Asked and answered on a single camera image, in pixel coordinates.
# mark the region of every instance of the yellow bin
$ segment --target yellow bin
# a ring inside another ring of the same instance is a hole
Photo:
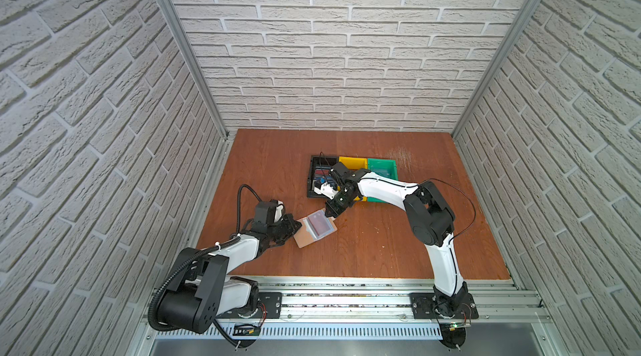
[[[339,157],[339,162],[349,169],[367,168],[367,159],[361,159],[360,157]]]

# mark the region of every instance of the black mounting plate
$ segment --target black mounting plate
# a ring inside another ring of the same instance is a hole
[[[283,306],[283,294],[280,292],[259,292],[258,302],[265,305],[267,318],[280,318],[280,310]]]
[[[410,302],[412,303],[412,313],[414,314],[415,320],[428,320],[433,318],[438,318],[439,315],[434,312],[434,301],[432,298],[434,293],[410,293]],[[474,304],[474,298],[472,294],[468,293],[464,297],[461,307],[456,311],[453,318],[466,318],[468,320],[476,320],[479,317],[479,313],[476,310],[476,305]]]

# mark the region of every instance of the brick wall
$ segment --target brick wall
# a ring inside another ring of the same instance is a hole
[[[450,132],[524,0],[173,1],[232,132]]]
[[[570,352],[641,351],[641,0],[543,0],[456,140]]]
[[[0,354],[123,355],[219,137],[155,0],[0,0]]]

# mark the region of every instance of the brown wooden surface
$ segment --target brown wooden surface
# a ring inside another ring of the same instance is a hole
[[[472,184],[449,134],[421,132],[339,132],[312,130],[239,130],[225,165],[199,248],[227,240],[236,225],[236,192],[248,184],[263,200],[277,199],[294,218],[325,206],[306,197],[309,158],[346,155],[394,159],[399,180],[442,179],[474,200],[476,223],[456,238],[461,273],[466,279],[505,280],[509,273],[480,211]],[[455,232],[472,219],[469,202],[454,189],[436,182],[452,207]],[[256,200],[246,189],[241,223],[251,218]],[[336,219],[338,231],[304,248],[293,239],[245,263],[239,275],[317,277],[433,278],[428,253],[414,238],[405,211],[386,203],[357,203]]]

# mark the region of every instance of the green bin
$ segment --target green bin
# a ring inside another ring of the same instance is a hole
[[[396,160],[367,159],[367,169],[385,178],[391,178],[393,180],[399,179],[399,173],[396,169]],[[367,201],[386,203],[385,201],[378,200],[377,198],[367,198]]]

